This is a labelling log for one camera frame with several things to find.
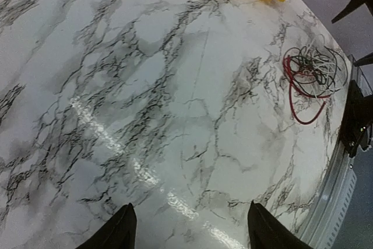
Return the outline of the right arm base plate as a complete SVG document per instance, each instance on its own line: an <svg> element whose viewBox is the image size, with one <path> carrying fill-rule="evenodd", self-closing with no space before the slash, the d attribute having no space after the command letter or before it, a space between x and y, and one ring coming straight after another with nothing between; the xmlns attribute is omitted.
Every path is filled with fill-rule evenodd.
<svg viewBox="0 0 373 249"><path fill-rule="evenodd" d="M360 147L369 148L372 139L372 95L363 96L355 80L349 83L346 106L340 128L340 140L350 158Z"/></svg>

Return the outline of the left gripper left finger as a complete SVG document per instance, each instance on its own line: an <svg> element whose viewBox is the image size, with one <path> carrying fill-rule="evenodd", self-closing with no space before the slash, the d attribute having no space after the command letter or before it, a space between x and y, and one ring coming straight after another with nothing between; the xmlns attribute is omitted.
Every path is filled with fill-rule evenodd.
<svg viewBox="0 0 373 249"><path fill-rule="evenodd" d="M133 205L126 204L76 249L135 248L136 227Z"/></svg>

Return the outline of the aluminium front rail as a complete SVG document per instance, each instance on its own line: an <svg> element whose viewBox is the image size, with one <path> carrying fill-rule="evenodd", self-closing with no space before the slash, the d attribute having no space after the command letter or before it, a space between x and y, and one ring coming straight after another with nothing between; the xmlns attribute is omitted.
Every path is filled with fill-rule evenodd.
<svg viewBox="0 0 373 249"><path fill-rule="evenodd" d="M298 232L312 248L332 248L356 187L354 160L338 141L309 215Z"/></svg>

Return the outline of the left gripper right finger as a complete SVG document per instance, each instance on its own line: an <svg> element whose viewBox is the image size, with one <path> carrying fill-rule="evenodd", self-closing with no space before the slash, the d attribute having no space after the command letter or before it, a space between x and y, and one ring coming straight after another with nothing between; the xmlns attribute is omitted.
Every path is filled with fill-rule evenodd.
<svg viewBox="0 0 373 249"><path fill-rule="evenodd" d="M293 235L260 203L251 202L247 219L250 248L312 249Z"/></svg>

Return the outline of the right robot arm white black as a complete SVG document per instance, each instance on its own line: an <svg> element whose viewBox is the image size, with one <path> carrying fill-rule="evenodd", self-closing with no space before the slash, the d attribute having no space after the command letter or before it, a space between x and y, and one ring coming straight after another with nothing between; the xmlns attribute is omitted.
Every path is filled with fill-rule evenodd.
<svg viewBox="0 0 373 249"><path fill-rule="evenodd" d="M346 7L332 19L332 24L343 19L344 17L346 17L347 15L361 7L362 5L366 5L370 13L372 14L372 0L350 0ZM353 64L354 66L372 65L372 53L360 58Z"/></svg>

